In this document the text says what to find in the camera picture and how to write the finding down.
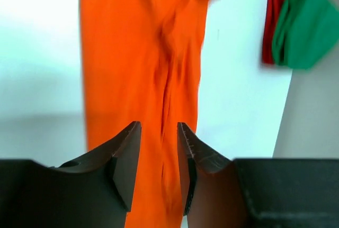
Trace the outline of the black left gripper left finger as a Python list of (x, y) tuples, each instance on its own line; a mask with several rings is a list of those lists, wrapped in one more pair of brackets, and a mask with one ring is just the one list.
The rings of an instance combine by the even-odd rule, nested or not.
[(124, 227), (131, 211), (141, 124), (58, 168), (1, 160), (1, 227)]

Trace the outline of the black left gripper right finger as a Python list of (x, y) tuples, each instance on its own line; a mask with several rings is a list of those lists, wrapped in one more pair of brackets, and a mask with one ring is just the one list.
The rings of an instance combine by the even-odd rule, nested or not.
[(338, 227), (338, 160), (229, 160), (177, 125), (189, 227)]

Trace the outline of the orange t-shirt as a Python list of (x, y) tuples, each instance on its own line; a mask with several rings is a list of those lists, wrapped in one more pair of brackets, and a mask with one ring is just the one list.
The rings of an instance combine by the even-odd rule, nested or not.
[(126, 227), (181, 226), (177, 124), (197, 128), (209, 1), (80, 0), (87, 146), (141, 123)]

